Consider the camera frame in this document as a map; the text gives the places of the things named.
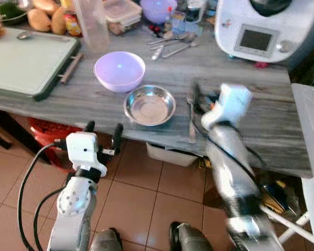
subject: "spoon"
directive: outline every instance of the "spoon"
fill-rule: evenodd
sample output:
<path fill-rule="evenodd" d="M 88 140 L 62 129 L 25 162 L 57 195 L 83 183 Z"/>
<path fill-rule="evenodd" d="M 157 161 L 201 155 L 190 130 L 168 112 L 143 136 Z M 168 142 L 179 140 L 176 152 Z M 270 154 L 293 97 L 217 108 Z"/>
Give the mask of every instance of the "spoon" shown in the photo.
<path fill-rule="evenodd" d="M 146 43 L 147 45 L 153 45 L 156 43 L 161 43 L 161 42 L 165 42 L 165 41 L 170 41 L 170 40 L 183 40 L 186 36 L 187 36 L 188 32 L 179 34 L 179 35 L 175 35 L 172 38 L 162 38 L 160 40 L 157 41 L 152 41 L 152 42 L 148 42 Z"/>
<path fill-rule="evenodd" d="M 178 52 L 180 52 L 180 51 L 183 51 L 183 50 L 185 50 L 185 49 L 187 49 L 187 48 L 198 46 L 198 45 L 200 44 L 200 42 L 201 42 L 201 38 L 200 38 L 200 37 L 197 37 L 196 39 L 194 39 L 194 41 L 193 41 L 192 43 L 190 43 L 190 44 L 188 44 L 188 45 L 186 45 L 186 46 L 184 46 L 184 47 L 181 47 L 180 49 L 177 49 L 177 50 L 175 50 L 175 51 L 172 51 L 172 52 L 170 52 L 170 53 L 168 53 L 168 54 L 162 55 L 162 58 L 166 59 L 166 58 L 168 58 L 169 56 L 172 56 L 172 55 L 174 55 L 174 54 L 176 54 L 176 53 L 178 53 Z"/>
<path fill-rule="evenodd" d="M 57 40 L 60 42 L 68 42 L 69 39 L 68 38 L 64 38 L 64 37 L 55 37 L 55 36 L 51 36 L 51 35 L 45 35 L 45 34 L 41 34 L 41 33 L 34 33 L 32 31 L 26 30 L 21 32 L 20 34 L 17 35 L 17 39 L 20 40 L 24 40 L 24 39 L 28 39 L 32 36 L 39 36 L 39 37 L 44 37 L 44 38 L 49 38 L 49 39 L 53 39 L 53 40 Z"/>
<path fill-rule="evenodd" d="M 180 42 L 189 43 L 189 42 L 192 42 L 196 37 L 197 37 L 197 35 L 194 32 L 189 32 L 186 34 L 186 36 L 183 39 L 167 42 L 164 44 L 164 47 L 169 46 L 169 45 L 173 45 L 176 43 L 180 43 Z M 159 46 L 160 45 L 152 46 L 152 47 L 150 47 L 150 50 L 152 50 L 152 51 L 157 50 L 159 48 Z"/>

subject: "green vegetable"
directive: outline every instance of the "green vegetable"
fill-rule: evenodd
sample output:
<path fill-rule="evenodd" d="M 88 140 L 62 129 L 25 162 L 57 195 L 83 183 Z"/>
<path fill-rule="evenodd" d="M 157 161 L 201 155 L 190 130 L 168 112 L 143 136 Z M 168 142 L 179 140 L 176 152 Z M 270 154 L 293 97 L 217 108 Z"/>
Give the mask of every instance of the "green vegetable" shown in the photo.
<path fill-rule="evenodd" d="M 25 11 L 21 10 L 16 3 L 7 2 L 0 5 L 0 15 L 2 19 L 11 19 L 21 16 Z"/>

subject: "tiled floor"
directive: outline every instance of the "tiled floor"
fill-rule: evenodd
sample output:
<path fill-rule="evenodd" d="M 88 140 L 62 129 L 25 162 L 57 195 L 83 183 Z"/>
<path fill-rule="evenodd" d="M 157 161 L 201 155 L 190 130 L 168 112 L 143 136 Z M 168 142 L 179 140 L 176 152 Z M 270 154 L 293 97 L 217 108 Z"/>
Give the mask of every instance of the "tiled floor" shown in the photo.
<path fill-rule="evenodd" d="M 105 136 L 102 142 L 109 142 L 109 137 Z M 215 251 L 230 250 L 224 213 L 202 204 L 205 186 L 211 184 L 206 181 L 204 169 L 150 159 L 145 145 L 139 142 L 124 141 L 122 150 L 109 163 L 108 175 L 98 184 L 91 240 L 102 229 L 115 227 L 123 239 L 124 251 L 167 251 L 170 223 L 184 221 L 202 230 Z M 16 204 L 21 179 L 30 161 L 31 156 L 16 144 L 10 150 L 0 147 L 0 251 L 25 250 L 16 223 Z M 63 185 L 65 177 L 65 173 L 42 163 L 30 175 L 23 200 L 23 218 L 27 237 L 34 246 L 35 208 L 46 194 Z M 40 213 L 39 236 L 43 249 L 56 216 L 55 198 L 52 198 Z M 278 232 L 284 230 L 279 225 L 276 228 Z M 285 248 L 287 251 L 314 250 L 313 245 L 298 236 L 291 238 Z"/>

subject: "purple bowl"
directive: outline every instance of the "purple bowl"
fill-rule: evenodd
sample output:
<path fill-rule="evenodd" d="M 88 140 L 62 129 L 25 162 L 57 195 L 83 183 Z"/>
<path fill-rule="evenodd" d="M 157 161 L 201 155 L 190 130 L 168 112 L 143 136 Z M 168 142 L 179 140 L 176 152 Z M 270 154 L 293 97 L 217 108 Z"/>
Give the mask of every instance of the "purple bowl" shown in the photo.
<path fill-rule="evenodd" d="M 115 51 L 98 59 L 94 65 L 94 75 L 107 89 L 116 93 L 134 90 L 145 74 L 145 63 L 139 56 Z"/>

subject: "display screen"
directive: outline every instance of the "display screen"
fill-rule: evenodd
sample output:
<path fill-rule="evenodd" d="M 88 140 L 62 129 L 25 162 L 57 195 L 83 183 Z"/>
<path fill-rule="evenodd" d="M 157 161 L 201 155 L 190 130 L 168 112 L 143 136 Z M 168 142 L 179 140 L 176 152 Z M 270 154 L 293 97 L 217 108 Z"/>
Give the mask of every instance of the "display screen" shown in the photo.
<path fill-rule="evenodd" d="M 272 35 L 253 30 L 245 30 L 240 46 L 266 51 Z"/>

